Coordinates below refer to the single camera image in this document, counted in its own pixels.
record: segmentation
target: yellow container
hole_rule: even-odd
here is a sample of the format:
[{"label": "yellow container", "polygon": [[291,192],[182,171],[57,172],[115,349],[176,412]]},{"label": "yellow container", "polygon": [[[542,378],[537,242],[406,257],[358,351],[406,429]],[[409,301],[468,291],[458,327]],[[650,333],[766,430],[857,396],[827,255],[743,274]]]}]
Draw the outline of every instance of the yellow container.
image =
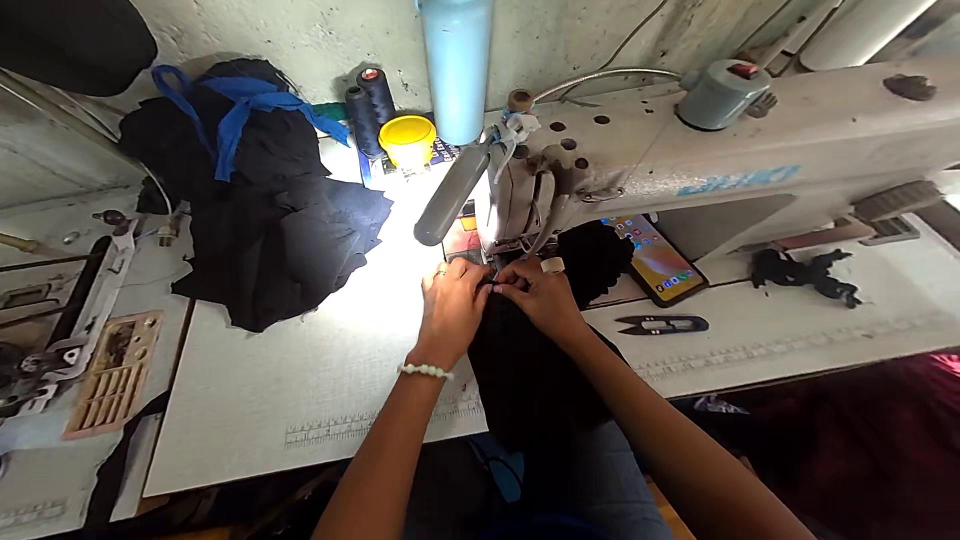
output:
[{"label": "yellow container", "polygon": [[400,169],[419,169],[433,156],[437,128],[422,116],[398,116],[380,128],[380,146]]}]

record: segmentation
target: phone screen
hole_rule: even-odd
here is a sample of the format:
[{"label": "phone screen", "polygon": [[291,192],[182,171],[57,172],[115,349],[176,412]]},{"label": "phone screen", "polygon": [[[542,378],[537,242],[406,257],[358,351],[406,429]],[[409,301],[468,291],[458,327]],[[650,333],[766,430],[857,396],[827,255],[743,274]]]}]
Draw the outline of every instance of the phone screen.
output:
[{"label": "phone screen", "polygon": [[704,283],[704,277],[670,245],[642,214],[601,219],[621,238],[634,242],[632,265],[665,302]]}]

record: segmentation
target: smartphone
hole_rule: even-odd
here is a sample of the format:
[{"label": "smartphone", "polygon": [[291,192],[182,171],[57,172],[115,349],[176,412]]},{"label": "smartphone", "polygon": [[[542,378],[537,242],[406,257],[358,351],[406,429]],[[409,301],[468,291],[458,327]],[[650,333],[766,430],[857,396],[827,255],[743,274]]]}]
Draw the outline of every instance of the smartphone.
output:
[{"label": "smartphone", "polygon": [[671,307],[709,283],[643,214],[601,219],[621,238],[634,242],[630,275],[659,307]]}]

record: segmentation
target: light blue cylinder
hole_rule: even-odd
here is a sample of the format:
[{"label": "light blue cylinder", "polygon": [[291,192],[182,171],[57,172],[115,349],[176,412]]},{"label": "light blue cylinder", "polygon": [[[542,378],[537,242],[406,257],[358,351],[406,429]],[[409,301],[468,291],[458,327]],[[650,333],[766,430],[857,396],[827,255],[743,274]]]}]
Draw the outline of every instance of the light blue cylinder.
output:
[{"label": "light blue cylinder", "polygon": [[483,131],[493,0],[417,0],[437,135],[472,142]]}]

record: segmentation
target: table surface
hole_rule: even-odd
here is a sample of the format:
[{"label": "table surface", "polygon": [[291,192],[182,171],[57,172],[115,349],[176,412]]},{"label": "table surface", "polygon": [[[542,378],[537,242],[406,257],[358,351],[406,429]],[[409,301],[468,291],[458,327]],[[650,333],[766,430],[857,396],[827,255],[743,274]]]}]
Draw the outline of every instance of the table surface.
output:
[{"label": "table surface", "polygon": [[[437,180],[388,191],[396,203],[383,243],[316,311],[252,334],[231,328],[221,307],[197,304],[145,495],[355,453],[416,341],[420,277],[442,259],[439,248],[420,246],[411,235]],[[639,299],[637,287],[622,279],[585,316],[666,397],[956,345],[960,256],[914,221],[921,239],[875,248],[854,244],[856,256],[836,265],[836,277],[862,289],[866,304],[854,310],[809,287],[755,290],[736,282],[747,273],[740,256],[701,266],[721,284],[670,309]],[[617,317],[664,313],[703,316],[711,329],[617,333],[624,328]],[[458,364],[457,375],[437,405],[428,441],[486,429],[468,361]]]}]

